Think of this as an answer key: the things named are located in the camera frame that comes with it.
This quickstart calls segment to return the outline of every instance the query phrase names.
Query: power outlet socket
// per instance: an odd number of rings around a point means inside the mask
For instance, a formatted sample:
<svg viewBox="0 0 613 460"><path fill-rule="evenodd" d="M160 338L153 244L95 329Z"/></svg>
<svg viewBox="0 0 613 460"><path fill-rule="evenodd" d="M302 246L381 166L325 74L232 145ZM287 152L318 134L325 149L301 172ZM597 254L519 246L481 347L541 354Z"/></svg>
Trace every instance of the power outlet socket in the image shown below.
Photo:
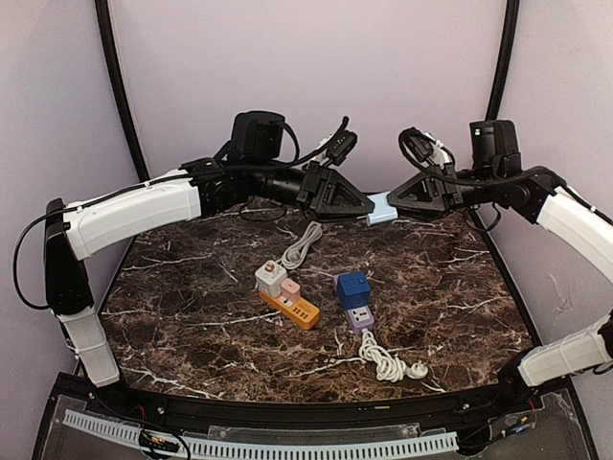
<svg viewBox="0 0 613 460"><path fill-rule="evenodd" d="M362 334L365 329L372 331L375 326L375 318L367 305L357 309L345 310L345 316L354 334Z"/></svg>

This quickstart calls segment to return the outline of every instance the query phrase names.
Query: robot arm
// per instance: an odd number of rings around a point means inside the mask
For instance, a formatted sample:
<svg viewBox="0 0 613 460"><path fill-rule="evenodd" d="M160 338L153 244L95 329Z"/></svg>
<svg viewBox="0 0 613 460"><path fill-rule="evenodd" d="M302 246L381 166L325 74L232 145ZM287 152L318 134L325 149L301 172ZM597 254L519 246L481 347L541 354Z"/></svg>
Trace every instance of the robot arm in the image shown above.
<svg viewBox="0 0 613 460"><path fill-rule="evenodd" d="M390 192L400 214L433 220L483 203L512 208L575 248L613 283L613 225L586 206L565 181L546 168L522 171L515 129L510 121L470 125L473 168L456 172L441 155L439 141L410 128L400 148L420 173ZM613 314L546 346L512 359L499 373L506 396L522 399L530 388L562 376L613 362Z"/></svg>
<svg viewBox="0 0 613 460"><path fill-rule="evenodd" d="M340 164L357 139L345 130L346 124L307 157L321 153L328 164ZM303 161L276 161L284 129L287 125L280 115L239 114L232 140L215 158L192 161L93 200L68 206L61 199L49 203L47 214L52 217L46 220L44 258L47 303L96 386L118 381L120 372L94 309L85 259L115 242L169 223L213 216L251 196L295 204L319 221L358 219L373 211L373 203L339 172L316 161L303 170L293 167Z"/></svg>

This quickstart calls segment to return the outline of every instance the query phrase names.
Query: black pole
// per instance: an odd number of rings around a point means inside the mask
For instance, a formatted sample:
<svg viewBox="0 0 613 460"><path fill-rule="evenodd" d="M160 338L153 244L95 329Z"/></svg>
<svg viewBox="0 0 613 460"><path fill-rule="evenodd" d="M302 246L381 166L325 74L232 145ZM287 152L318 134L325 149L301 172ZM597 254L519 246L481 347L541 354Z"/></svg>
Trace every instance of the black pole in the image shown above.
<svg viewBox="0 0 613 460"><path fill-rule="evenodd" d="M498 118L500 103L502 102L502 95L505 92L505 83L507 82L507 75L509 74L511 51L513 48L513 40L515 39L515 28L517 27L518 14L519 0L507 0L505 24L503 26L502 37L500 39L500 50L498 52L498 62L496 63L494 82L491 86L491 93L489 94L486 120L495 120Z"/></svg>
<svg viewBox="0 0 613 460"><path fill-rule="evenodd" d="M95 0L96 14L98 16L98 27L100 28L100 37L102 39L102 48L104 49L104 58L106 59L106 68L108 69L108 77L111 80L113 87L113 95L115 96L115 104L119 112L119 118L124 128L125 140L132 156L134 168L141 182L149 180L149 172L145 157L141 150L141 144L138 141L134 121L130 112L130 106L125 93L124 79L122 78L122 69L119 65L117 56L117 48L115 47L115 38L113 36L113 25L111 23L110 11L108 9L108 0Z"/></svg>

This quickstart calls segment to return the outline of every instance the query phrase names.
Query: brown marble surface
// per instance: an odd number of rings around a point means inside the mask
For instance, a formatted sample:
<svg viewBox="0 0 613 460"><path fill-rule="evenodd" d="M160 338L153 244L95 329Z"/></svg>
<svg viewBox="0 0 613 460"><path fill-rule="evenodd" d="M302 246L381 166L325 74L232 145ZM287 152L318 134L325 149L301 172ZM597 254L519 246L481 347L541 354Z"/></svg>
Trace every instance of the brown marble surface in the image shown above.
<svg viewBox="0 0 613 460"><path fill-rule="evenodd" d="M269 208L256 202L247 217L278 212ZM321 311L314 329L301 330L259 298L254 272L306 226L296 210L260 223L234 209L138 237L102 313L127 381L234 401L386 400L494 383L500 366L532 345L480 236L458 214L326 224L290 272ZM379 344L421 359L426 379L379 382L375 365L356 358L361 340L332 291L332 275L353 270L370 280Z"/></svg>

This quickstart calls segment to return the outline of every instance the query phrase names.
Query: white wall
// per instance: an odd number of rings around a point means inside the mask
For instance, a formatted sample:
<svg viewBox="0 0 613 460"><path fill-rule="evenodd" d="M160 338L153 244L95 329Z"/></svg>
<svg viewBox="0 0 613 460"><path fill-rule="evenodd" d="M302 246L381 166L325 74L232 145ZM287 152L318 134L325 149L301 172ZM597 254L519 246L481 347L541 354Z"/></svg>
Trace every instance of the white wall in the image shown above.
<svg viewBox="0 0 613 460"><path fill-rule="evenodd" d="M57 196L98 196L136 180L106 76L93 2L0 2L0 458L31 458L59 370L75 361L56 320L22 305L11 254ZM101 298L124 246L88 264ZM42 232L26 240L24 290L44 301Z"/></svg>
<svg viewBox="0 0 613 460"><path fill-rule="evenodd" d="M414 172L396 144L410 125L469 164L467 125L485 114L505 2L113 4L153 173L213 154L242 110L285 114L304 150L347 113L360 143L343 172L379 190ZM516 121L527 166L552 167L611 214L612 20L604 0L522 2L501 113ZM563 243L512 213L494 237L545 341L611 310L610 286ZM613 458L611 379L576 379L603 459Z"/></svg>
<svg viewBox="0 0 613 460"><path fill-rule="evenodd" d="M347 114L360 142L342 171L365 190L412 173L397 147L405 127L467 151L467 122L486 112L504 17L504 2L485 0L112 5L153 175L212 156L244 110L283 113L303 151Z"/></svg>
<svg viewBox="0 0 613 460"><path fill-rule="evenodd" d="M549 166L613 214L613 5L522 2L501 118L515 121L526 166ZM493 237L543 341L611 312L613 288L564 242L506 213ZM602 460L613 459L613 375L575 378Z"/></svg>

